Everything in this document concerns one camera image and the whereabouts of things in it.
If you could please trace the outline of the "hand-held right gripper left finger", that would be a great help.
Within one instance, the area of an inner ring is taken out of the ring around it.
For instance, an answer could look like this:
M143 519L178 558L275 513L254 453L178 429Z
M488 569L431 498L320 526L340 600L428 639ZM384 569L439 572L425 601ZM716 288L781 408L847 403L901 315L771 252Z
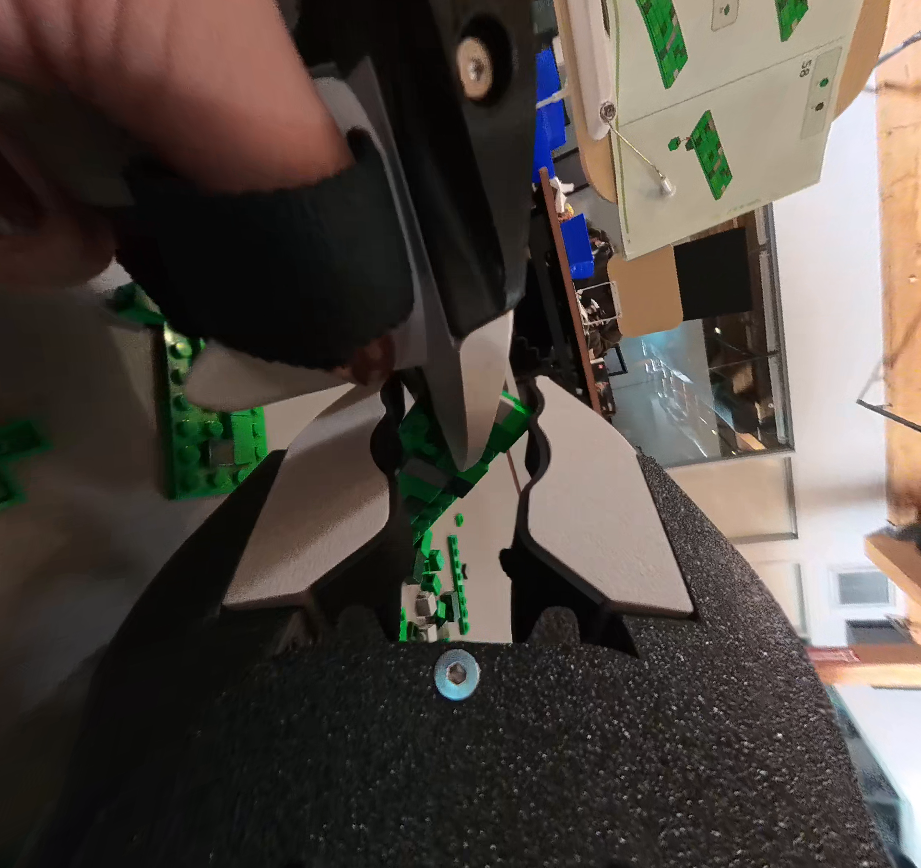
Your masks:
M397 483L400 380L352 388L284 454L236 572L228 609L399 607L413 537Z

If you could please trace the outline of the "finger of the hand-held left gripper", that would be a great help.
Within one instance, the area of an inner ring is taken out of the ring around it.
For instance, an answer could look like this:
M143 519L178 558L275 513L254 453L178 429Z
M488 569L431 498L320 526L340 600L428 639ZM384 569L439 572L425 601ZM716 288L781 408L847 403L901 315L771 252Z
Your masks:
M513 318L506 311L461 341L443 320L430 333L430 400L459 471L472 468L487 446L507 375Z

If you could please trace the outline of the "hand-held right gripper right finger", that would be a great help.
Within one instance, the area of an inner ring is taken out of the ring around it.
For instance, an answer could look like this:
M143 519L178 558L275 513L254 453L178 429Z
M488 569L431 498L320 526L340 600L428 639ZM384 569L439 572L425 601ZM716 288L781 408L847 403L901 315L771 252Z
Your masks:
M549 606L581 620L690 618L694 604L634 447L550 378L525 391L528 479L501 556L513 619Z

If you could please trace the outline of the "green toy brick assembly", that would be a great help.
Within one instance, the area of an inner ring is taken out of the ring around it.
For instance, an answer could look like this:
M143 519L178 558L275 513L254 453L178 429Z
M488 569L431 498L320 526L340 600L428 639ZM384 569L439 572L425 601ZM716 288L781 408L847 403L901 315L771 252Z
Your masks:
M409 515L413 546L454 503L487 474L490 464L508 452L527 432L533 411L508 392L500 397L496 419L481 458L459 470L431 406L418 401L399 425L402 463L397 479Z

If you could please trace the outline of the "grey desk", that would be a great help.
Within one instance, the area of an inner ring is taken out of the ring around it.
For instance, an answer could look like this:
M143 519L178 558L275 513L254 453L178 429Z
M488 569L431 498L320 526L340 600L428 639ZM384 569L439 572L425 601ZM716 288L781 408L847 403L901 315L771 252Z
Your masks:
M75 743L31 866L497 866L525 855L505 768L434 685L433 645L349 611L221 609L273 453L192 532L155 494L152 416L93 302L2 290L2 416L53 441L2 511L2 704Z

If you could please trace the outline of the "person's left hand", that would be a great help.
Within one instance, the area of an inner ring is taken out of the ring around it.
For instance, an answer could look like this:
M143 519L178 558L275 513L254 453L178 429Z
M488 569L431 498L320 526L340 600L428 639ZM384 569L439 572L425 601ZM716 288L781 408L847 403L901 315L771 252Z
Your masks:
M385 165L336 125L275 0L2 0L2 79L128 138L127 206L90 204L2 125L2 287L113 260L181 332L369 385L413 283Z

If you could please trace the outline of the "blue storage bin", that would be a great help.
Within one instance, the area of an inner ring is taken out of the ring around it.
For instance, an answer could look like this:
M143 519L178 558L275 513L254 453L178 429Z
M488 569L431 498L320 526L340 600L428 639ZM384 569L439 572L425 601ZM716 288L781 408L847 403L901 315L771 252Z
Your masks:
M571 278L580 281L592 278L594 254L585 215L578 214L561 221L560 230Z
M561 81L554 50L544 48L536 56L536 128L531 182L541 182L540 171L555 176L553 152L563 147L566 137L565 104L559 94Z

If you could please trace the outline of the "long green studded plate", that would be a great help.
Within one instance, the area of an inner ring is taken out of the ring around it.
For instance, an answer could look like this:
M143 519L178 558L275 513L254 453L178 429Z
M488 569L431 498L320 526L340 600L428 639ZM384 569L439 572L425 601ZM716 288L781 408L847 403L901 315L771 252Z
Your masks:
M466 636L470 631L469 609L465 586L466 574L464 573L464 564L461 562L460 546L457 535L448 535L448 549L451 572L454 580L453 593L457 600L454 620L458 625L460 634Z

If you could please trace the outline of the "tan rounded board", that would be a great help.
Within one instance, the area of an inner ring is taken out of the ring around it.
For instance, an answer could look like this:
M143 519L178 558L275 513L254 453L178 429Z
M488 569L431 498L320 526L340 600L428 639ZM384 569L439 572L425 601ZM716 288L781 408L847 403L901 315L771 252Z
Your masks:
M624 338L668 332L685 320L671 244L633 259L615 254L607 270L617 293L617 322Z

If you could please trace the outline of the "black panel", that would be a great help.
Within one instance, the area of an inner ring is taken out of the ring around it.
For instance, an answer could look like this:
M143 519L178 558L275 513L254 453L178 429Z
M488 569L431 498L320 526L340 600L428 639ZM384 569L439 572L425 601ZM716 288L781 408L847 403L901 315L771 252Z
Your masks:
M674 248L684 321L753 308L746 231L728 229Z

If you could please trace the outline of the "green studded base plate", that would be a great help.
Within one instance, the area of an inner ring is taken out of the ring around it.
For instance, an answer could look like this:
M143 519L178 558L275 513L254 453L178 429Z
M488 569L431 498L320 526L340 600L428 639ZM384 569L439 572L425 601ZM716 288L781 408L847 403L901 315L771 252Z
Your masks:
M166 323L155 335L155 403L170 500L231 493L269 454L262 407L236 412L192 404L186 383L204 344Z

